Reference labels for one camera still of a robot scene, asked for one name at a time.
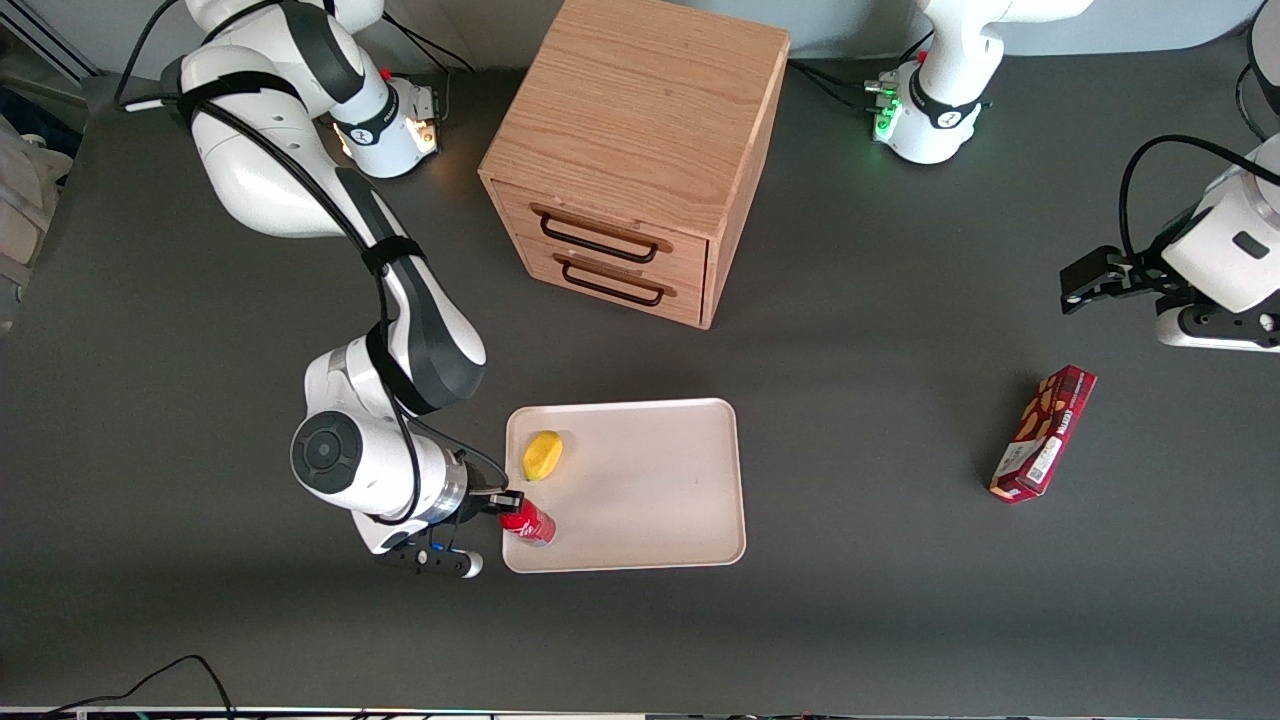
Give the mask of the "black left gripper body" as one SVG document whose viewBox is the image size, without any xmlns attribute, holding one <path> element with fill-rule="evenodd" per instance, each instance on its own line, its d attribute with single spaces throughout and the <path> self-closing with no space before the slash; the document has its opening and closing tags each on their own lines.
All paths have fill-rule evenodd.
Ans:
<svg viewBox="0 0 1280 720">
<path fill-rule="evenodd" d="M 1123 279 L 1119 299 L 1155 293 L 1165 304 L 1193 304 L 1196 290 L 1164 259 L 1161 247 L 1123 250 Z"/>
</svg>

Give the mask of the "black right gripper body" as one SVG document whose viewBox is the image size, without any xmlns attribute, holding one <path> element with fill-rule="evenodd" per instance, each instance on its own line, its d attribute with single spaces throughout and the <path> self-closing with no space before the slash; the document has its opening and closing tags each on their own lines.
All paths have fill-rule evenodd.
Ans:
<svg viewBox="0 0 1280 720">
<path fill-rule="evenodd" d="M 476 492 L 468 489 L 458 506 L 456 525 L 471 521 L 477 515 L 499 515 L 506 511 L 507 492 L 504 489 Z"/>
</svg>

